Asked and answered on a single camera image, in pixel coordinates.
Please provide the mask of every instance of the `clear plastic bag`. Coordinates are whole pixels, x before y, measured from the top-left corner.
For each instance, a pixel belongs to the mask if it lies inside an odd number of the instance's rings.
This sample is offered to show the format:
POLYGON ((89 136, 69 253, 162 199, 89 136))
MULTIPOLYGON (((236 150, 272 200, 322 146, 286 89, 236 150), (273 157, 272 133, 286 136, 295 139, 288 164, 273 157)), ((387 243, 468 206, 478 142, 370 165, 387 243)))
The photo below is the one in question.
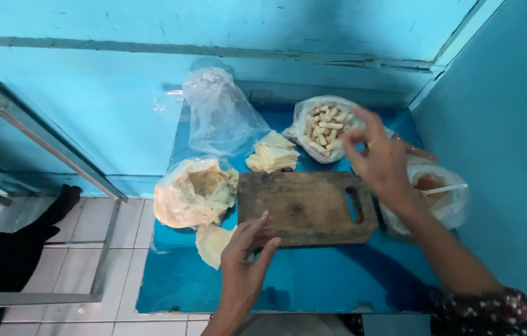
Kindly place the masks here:
POLYGON ((173 165, 158 181, 155 217, 173 228, 220 224, 237 197, 238 172, 214 156, 188 158, 173 165))
MULTIPOLYGON (((418 160, 416 157, 411 158, 407 155, 407 162, 409 163, 407 174, 409 175, 409 181, 412 186, 416 186, 419 180, 425 175, 438 177, 444 182, 445 186, 466 184, 460 176, 445 168, 428 164, 416 164, 424 162, 423 160, 424 159, 418 160)), ((469 200, 470 193, 468 187, 451 190, 431 206, 430 212, 445 227, 449 230, 453 230, 464 224, 467 219, 464 210, 465 206, 469 203, 469 200)), ((387 226, 397 233, 403 235, 410 234, 409 229, 407 229, 398 217, 396 217, 396 215, 394 215, 394 213, 386 208, 381 202, 380 209, 387 226)))
POLYGON ((344 149, 338 145, 331 152, 330 155, 325 155, 319 152, 313 145, 309 143, 309 130, 307 116, 313 115, 313 110, 317 107, 328 105, 336 106, 343 112, 353 114, 350 106, 354 103, 338 96, 319 96, 304 100, 294 106, 294 122, 293 125, 284 130, 282 135, 293 138, 297 143, 304 148, 304 150, 319 163, 332 163, 342 159, 345 156, 344 149))
POLYGON ((271 131, 232 75, 220 68, 193 71, 182 87, 191 106, 189 147, 194 150, 240 156, 271 131))
POLYGON ((175 89, 166 91, 153 102, 153 111, 159 114, 161 117, 166 117, 165 120, 167 121, 167 117, 169 117, 169 114, 180 108, 181 114, 180 118, 178 119, 178 122, 184 123, 191 119, 190 115, 182 114, 182 112, 184 111, 184 109, 182 109, 184 101, 185 97, 183 96, 183 90, 175 89))

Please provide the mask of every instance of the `blue countertop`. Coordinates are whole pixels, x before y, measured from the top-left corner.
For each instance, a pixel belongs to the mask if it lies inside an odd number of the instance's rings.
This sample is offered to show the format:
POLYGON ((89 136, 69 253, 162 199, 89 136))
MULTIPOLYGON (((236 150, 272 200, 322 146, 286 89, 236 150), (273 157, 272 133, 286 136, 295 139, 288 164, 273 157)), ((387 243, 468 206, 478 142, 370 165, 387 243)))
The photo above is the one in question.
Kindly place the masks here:
MULTIPOLYGON (((269 126, 279 132, 293 120, 292 104, 254 105, 269 126)), ((384 124, 410 143, 422 148, 409 110, 377 111, 384 124)), ((189 114, 185 106, 170 166, 185 158, 201 156, 188 147, 189 114)), ((319 164, 300 147, 297 172, 349 171, 346 158, 319 164)), ((245 156, 231 158, 239 172, 249 172, 245 156)), ((177 311, 212 313, 220 299, 222 272, 204 263, 195 247, 195 232, 173 230, 155 221, 137 300, 139 313, 177 311)), ((228 211, 222 227, 237 225, 236 206, 228 211)), ((395 313, 427 311, 428 289, 438 280, 415 245, 390 238, 382 229, 364 245, 277 251, 254 312, 395 313)))

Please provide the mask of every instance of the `left hand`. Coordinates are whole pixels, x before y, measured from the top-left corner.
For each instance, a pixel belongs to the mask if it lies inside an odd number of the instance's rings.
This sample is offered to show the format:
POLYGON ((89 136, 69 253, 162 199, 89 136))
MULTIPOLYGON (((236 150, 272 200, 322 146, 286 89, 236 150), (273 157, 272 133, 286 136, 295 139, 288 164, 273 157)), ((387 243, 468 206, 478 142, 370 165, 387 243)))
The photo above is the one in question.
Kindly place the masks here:
POLYGON ((282 241, 268 228, 269 221, 266 211, 261 218, 239 224, 222 252, 222 297, 218 310, 246 316, 257 301, 267 268, 282 241), (254 263, 247 260, 261 246, 258 259, 254 263))

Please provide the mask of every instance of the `patterned sleeve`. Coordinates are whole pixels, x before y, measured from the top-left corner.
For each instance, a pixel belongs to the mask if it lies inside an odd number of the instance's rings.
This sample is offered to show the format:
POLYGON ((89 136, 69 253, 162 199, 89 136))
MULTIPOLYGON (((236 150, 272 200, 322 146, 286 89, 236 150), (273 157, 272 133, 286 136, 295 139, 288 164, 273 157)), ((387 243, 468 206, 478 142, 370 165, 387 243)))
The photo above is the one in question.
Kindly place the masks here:
POLYGON ((527 296, 505 287, 498 293, 436 295, 437 312, 431 318, 436 336, 527 336, 527 296))

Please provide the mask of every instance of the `right hand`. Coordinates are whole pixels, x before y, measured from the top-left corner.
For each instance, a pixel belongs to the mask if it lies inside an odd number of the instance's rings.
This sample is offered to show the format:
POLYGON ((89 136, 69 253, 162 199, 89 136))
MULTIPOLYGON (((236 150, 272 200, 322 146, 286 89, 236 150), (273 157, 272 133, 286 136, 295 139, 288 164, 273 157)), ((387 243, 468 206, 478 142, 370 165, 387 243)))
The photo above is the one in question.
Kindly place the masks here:
POLYGON ((366 128, 352 129, 341 137, 353 170, 388 209, 395 211, 415 202, 418 197, 409 182, 402 144, 388 139, 377 114, 358 105, 352 105, 351 108, 367 124, 366 128), (365 149, 358 152, 355 147, 361 142, 365 143, 365 149))

